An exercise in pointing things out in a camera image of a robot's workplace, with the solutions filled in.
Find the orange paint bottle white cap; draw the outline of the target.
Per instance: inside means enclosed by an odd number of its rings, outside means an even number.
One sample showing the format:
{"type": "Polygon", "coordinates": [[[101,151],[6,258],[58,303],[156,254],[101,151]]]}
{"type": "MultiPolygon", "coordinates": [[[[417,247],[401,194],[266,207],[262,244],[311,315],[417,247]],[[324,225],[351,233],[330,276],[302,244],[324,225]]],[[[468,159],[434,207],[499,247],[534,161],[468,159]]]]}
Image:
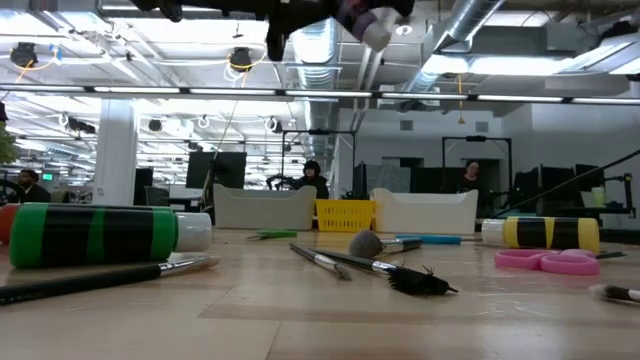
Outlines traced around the orange paint bottle white cap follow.
{"type": "Polygon", "coordinates": [[[19,208],[19,203],[8,203],[0,207],[0,243],[4,245],[10,242],[13,221],[19,208]]]}

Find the smooth silver ventilation duct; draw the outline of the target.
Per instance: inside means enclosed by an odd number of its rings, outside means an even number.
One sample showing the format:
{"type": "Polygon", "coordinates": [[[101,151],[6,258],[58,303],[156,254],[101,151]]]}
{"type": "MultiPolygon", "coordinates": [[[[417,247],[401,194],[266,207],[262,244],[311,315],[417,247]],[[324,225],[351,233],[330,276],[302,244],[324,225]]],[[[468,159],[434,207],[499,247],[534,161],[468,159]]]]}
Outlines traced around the smooth silver ventilation duct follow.
{"type": "Polygon", "coordinates": [[[402,92],[428,92],[446,70],[438,68],[436,55],[450,47],[471,50],[473,37],[505,0],[456,0],[450,16],[428,28],[421,45],[423,63],[403,86],[402,92]]]}

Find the green plant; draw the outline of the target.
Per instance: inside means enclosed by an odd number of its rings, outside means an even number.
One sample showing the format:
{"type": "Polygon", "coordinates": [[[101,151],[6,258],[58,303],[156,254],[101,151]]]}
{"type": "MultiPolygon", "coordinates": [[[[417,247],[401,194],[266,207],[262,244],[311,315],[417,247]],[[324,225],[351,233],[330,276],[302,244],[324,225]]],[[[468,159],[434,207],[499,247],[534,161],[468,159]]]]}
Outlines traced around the green plant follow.
{"type": "Polygon", "coordinates": [[[0,165],[13,163],[20,154],[14,145],[15,138],[7,130],[7,121],[5,105],[0,101],[0,165]]]}

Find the white building column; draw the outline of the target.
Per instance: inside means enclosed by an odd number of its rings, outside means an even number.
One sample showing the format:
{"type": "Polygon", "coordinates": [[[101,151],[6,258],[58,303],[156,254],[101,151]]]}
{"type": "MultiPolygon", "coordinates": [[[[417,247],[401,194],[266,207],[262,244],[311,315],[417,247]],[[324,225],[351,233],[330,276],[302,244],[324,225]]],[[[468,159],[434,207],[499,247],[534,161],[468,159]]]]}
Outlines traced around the white building column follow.
{"type": "Polygon", "coordinates": [[[139,119],[132,100],[102,100],[93,204],[133,204],[138,130],[139,119]]]}

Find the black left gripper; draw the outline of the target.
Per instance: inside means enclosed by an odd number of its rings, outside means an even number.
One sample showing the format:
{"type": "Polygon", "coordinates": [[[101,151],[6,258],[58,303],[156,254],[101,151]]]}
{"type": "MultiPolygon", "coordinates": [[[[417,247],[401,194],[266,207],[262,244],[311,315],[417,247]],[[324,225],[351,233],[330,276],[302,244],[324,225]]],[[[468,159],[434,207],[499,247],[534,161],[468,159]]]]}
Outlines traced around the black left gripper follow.
{"type": "MultiPolygon", "coordinates": [[[[269,28],[266,35],[267,56],[281,61],[289,36],[308,25],[337,18],[346,0],[267,0],[265,10],[269,28]]],[[[401,16],[410,16],[415,0],[393,0],[394,10],[401,16]]]]}

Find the yellow paint bottle white cap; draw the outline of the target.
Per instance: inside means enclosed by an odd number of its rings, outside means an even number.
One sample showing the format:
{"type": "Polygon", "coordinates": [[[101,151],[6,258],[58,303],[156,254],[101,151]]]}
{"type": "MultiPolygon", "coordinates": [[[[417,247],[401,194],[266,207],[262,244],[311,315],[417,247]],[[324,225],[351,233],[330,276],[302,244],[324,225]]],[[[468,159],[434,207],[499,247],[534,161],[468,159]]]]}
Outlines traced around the yellow paint bottle white cap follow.
{"type": "Polygon", "coordinates": [[[600,227],[592,218],[507,217],[485,219],[484,243],[511,249],[582,249],[600,252],[600,227]]]}

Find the pink-handled scissors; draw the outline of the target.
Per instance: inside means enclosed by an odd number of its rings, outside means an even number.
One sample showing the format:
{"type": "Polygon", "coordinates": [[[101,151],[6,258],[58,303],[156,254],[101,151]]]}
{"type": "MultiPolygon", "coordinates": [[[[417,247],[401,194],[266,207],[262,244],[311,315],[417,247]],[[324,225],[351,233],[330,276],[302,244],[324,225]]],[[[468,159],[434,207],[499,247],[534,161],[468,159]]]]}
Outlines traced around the pink-handled scissors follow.
{"type": "Polygon", "coordinates": [[[501,250],[494,254],[496,267],[543,271],[547,273],[595,276],[600,273],[600,260],[624,257],[625,253],[604,252],[594,254],[589,250],[568,249],[562,251],[538,249],[501,250]]]}

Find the thick long black paintbrush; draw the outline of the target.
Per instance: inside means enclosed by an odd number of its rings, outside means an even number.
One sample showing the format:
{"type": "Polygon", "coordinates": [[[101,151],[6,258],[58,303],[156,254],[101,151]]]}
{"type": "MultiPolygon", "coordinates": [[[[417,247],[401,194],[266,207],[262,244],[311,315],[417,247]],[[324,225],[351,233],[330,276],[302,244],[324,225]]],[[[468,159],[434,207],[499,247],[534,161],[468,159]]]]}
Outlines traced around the thick long black paintbrush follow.
{"type": "Polygon", "coordinates": [[[209,269],[218,265],[219,262],[219,258],[201,257],[95,274],[2,286],[0,287],[0,306],[157,280],[162,277],[209,269]]]}

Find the green paint bottle white cap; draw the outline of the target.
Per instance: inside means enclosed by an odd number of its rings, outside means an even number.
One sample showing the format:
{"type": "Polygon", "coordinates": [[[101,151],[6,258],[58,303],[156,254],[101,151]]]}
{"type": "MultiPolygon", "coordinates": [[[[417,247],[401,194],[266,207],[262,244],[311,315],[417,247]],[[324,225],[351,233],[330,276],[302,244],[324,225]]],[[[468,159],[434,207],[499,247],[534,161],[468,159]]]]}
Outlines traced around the green paint bottle white cap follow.
{"type": "Polygon", "coordinates": [[[16,269],[164,261],[206,252],[206,213],[169,207],[24,203],[11,222],[9,262],[16,269]]]}

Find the purple paint bottle white cap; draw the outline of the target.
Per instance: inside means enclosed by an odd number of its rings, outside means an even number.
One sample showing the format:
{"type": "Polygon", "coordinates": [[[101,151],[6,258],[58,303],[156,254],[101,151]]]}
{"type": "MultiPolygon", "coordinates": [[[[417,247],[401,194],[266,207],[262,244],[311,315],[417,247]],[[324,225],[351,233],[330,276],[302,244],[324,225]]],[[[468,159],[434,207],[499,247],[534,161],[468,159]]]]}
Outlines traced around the purple paint bottle white cap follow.
{"type": "Polygon", "coordinates": [[[355,39],[376,52],[382,51],[391,40],[391,33],[373,13],[381,7],[379,0],[334,0],[332,16],[355,39]]]}

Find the black stand frame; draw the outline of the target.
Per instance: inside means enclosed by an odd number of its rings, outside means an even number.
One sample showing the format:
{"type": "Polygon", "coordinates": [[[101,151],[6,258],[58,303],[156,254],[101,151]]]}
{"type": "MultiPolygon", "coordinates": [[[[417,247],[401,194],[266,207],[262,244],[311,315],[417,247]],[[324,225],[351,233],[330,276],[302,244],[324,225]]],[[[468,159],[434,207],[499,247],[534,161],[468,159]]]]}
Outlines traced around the black stand frame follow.
{"type": "Polygon", "coordinates": [[[508,164],[508,189],[512,190],[513,188],[513,145],[512,145],[512,139],[511,138],[506,138],[506,137],[486,137],[483,135],[468,135],[468,136],[444,136],[441,138],[441,168],[442,168],[442,181],[446,181],[446,157],[447,157],[447,153],[448,153],[448,149],[446,148],[446,143],[448,140],[454,140],[454,141],[464,141],[464,142],[487,142],[490,141],[492,142],[494,145],[496,145],[499,149],[500,148],[497,143],[499,141],[504,142],[507,146],[507,164],[508,164]]]}

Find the slim brush with white-tipped bristles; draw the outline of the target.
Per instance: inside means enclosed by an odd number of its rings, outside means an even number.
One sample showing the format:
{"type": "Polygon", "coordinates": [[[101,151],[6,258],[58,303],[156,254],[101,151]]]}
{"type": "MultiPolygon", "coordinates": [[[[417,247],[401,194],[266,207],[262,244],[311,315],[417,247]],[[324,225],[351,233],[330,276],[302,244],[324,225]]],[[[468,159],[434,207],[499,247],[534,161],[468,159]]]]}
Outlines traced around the slim brush with white-tipped bristles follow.
{"type": "Polygon", "coordinates": [[[614,285],[597,284],[590,286],[589,291],[592,295],[599,298],[640,304],[640,290],[628,289],[614,285]]]}

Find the paintbrush with frayed black bristles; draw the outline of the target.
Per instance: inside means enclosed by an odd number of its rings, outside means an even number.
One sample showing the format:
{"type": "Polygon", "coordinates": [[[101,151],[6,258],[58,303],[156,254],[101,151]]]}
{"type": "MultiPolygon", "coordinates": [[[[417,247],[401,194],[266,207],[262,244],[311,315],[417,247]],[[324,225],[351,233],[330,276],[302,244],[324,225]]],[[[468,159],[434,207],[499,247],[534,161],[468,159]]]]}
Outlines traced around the paintbrush with frayed black bristles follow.
{"type": "Polygon", "coordinates": [[[407,295],[441,296],[458,292],[447,281],[436,277],[431,269],[420,272],[404,266],[348,254],[322,249],[316,249],[316,252],[361,270],[384,274],[392,289],[407,295]]]}

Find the round fluffy grey brush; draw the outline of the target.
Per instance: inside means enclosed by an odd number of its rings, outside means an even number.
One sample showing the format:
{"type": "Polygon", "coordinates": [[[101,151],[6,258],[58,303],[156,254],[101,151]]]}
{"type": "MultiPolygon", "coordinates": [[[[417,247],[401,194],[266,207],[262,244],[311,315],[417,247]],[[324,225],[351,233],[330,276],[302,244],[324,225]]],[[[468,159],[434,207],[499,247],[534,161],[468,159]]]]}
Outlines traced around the round fluffy grey brush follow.
{"type": "Polygon", "coordinates": [[[349,244],[349,254],[373,259],[383,254],[394,254],[418,249],[423,242],[420,238],[381,239],[371,230],[358,232],[349,244]]]}

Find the yellow slotted plastic basket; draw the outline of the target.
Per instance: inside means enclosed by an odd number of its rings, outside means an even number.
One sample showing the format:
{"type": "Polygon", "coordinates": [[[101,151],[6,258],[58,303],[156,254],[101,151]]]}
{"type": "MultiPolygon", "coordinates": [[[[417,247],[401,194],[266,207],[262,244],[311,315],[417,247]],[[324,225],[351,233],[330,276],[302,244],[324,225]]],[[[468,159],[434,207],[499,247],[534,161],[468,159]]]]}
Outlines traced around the yellow slotted plastic basket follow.
{"type": "Polygon", "coordinates": [[[359,232],[368,230],[375,211],[371,200],[317,199],[318,229],[324,232],[359,232]]]}

